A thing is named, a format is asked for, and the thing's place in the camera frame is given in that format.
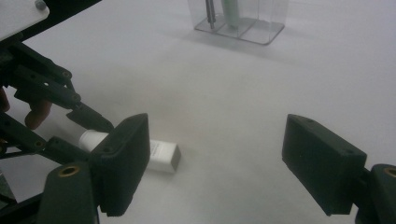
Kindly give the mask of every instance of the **clear plastic container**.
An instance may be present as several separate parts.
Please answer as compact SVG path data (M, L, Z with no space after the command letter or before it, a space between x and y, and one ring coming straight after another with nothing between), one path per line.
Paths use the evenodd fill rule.
M188 0L194 29L268 45L285 27L289 0Z

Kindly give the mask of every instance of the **white table surface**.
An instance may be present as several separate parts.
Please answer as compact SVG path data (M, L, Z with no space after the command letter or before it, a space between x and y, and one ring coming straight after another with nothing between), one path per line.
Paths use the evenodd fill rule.
M123 217L102 223L354 223L326 217L281 160L288 114L315 119L395 164L396 2L292 0L268 47L192 30L186 0L103 1L26 44L69 69L83 102L115 125L148 113L152 139L177 142L177 173L146 172ZM14 90L7 90L11 98ZM28 106L11 100L23 121ZM76 144L52 108L36 130ZM1 161L18 200L57 164Z

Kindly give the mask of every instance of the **clear plastic box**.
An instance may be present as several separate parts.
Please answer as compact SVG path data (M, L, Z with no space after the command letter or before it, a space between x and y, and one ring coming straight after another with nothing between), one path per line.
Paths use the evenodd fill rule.
M188 0L194 29L268 45L285 27L289 0Z

